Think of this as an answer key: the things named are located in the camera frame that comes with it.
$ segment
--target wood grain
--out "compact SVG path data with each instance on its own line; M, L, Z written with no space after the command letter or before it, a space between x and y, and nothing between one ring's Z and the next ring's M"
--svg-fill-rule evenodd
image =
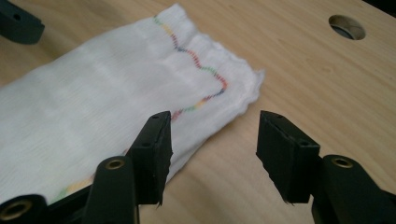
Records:
M151 17L172 0L14 0L46 24L37 45L0 38L0 85L84 41ZM179 3L198 28L255 69L259 100L210 137L168 183L142 223L313 223L310 204L285 204L255 156L260 110L283 114L321 144L321 156L358 161L396 193L396 20L359 0ZM345 15L365 30L349 40L329 25Z

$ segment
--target folded cloth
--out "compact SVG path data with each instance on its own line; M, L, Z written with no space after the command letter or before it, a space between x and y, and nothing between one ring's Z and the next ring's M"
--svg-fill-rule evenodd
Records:
M149 116L172 112L168 179L259 96L263 72L200 33L184 9L99 35L0 89L0 203L50 203L90 184Z

